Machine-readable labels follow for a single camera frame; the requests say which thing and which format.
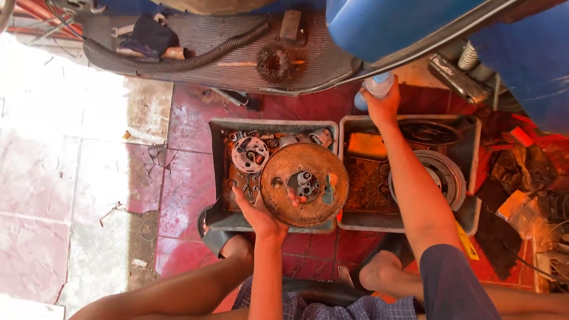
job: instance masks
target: stator plate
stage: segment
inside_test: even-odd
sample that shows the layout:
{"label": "stator plate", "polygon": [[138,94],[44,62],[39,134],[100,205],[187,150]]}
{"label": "stator plate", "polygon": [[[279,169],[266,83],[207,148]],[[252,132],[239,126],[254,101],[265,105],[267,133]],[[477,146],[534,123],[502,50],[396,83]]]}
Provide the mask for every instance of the stator plate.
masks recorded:
{"label": "stator plate", "polygon": [[[309,172],[311,183],[318,183],[316,196],[293,207],[287,186],[296,188],[299,173]],[[330,150],[314,143],[294,143],[280,148],[261,171],[261,196],[280,221],[293,227],[309,228],[334,218],[348,198],[348,173],[342,161]]]}

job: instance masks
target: leg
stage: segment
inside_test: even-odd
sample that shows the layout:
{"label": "leg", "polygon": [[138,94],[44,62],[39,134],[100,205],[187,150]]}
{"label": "leg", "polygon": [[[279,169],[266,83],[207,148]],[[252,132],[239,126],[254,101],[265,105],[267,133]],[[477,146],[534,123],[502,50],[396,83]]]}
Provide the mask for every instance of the leg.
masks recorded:
{"label": "leg", "polygon": [[[378,253],[362,269],[360,281],[368,290],[394,298],[414,296],[419,302],[424,302],[421,278],[402,271],[399,259],[388,251]],[[533,316],[542,314],[569,315],[569,296],[565,294],[539,294],[494,285],[484,285],[484,289],[501,315],[528,317],[512,319],[533,319]]]}
{"label": "leg", "polygon": [[243,237],[231,238],[221,254],[227,258],[215,264],[99,299],[79,310],[71,320],[210,314],[253,274],[253,247]]}

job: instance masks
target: person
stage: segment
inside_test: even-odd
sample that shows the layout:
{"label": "person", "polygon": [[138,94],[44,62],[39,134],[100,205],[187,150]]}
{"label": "person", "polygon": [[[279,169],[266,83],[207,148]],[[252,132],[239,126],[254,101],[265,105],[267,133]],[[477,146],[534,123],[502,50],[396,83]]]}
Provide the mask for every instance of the person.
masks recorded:
{"label": "person", "polygon": [[[479,283],[461,250],[447,201],[399,131],[397,79],[382,100],[365,91],[362,94],[387,147],[406,236],[420,277],[402,271],[394,253],[379,251],[361,269],[358,280],[365,289],[388,294],[399,299],[397,302],[388,304],[365,296],[346,307],[326,306],[306,304],[296,293],[283,293],[282,244],[288,226],[270,214],[261,198],[253,206],[234,188],[236,202],[256,233],[254,248],[240,235],[227,236],[217,244],[224,257],[221,261],[104,297],[82,308],[71,320],[567,318],[569,300],[562,294]],[[304,201],[292,192],[288,197],[295,206]],[[204,233],[204,237],[214,235],[205,226]],[[234,310],[212,314],[240,285]],[[425,314],[417,314],[414,302],[424,307]]]}

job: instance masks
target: plaid shorts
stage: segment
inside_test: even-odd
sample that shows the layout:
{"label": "plaid shorts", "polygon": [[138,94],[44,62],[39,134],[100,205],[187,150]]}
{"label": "plaid shorts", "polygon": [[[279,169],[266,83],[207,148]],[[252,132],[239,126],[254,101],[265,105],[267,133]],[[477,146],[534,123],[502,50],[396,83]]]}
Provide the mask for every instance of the plaid shorts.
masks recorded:
{"label": "plaid shorts", "polygon": [[[249,307],[251,303],[251,283],[247,279],[239,288],[233,309]],[[307,305],[298,293],[283,293],[284,320],[415,320],[413,297],[385,303],[380,298],[366,296],[348,307],[329,307],[321,303]]]}

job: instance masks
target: dirty floor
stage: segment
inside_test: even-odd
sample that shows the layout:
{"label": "dirty floor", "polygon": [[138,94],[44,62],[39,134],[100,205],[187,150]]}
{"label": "dirty floor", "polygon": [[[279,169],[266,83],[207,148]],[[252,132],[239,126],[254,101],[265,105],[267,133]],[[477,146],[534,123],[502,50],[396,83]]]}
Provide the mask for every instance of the dirty floor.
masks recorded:
{"label": "dirty floor", "polygon": [[[206,88],[100,71],[78,48],[53,46],[50,54],[0,40],[12,55],[0,61],[43,55],[5,66],[21,79],[0,86],[0,292],[65,306],[67,318],[102,296],[218,261],[196,229],[215,201],[210,118],[339,122],[353,114],[360,86],[259,96],[262,111],[247,112]],[[403,84],[401,95],[401,114],[473,111],[441,88]],[[289,234],[285,276],[337,279],[338,266],[355,268],[382,236]],[[500,281],[471,240],[481,282],[534,290],[531,269],[518,263]],[[518,255],[532,262],[531,243]]]}

